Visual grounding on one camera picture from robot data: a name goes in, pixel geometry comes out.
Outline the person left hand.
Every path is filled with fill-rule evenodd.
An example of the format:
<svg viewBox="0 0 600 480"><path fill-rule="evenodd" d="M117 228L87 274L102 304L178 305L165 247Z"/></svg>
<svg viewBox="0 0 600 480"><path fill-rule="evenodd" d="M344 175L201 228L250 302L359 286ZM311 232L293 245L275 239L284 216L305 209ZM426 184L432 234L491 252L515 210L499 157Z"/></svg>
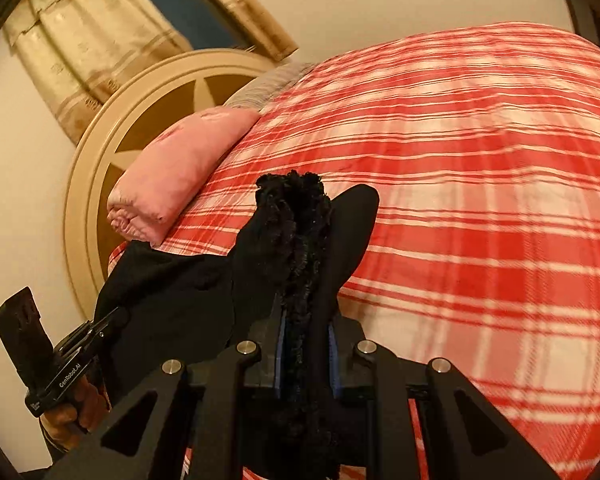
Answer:
<svg viewBox="0 0 600 480"><path fill-rule="evenodd" d="M66 400L38 419L45 439L62 452L76 448L110 412L105 386L96 386L85 376L71 387Z"/></svg>

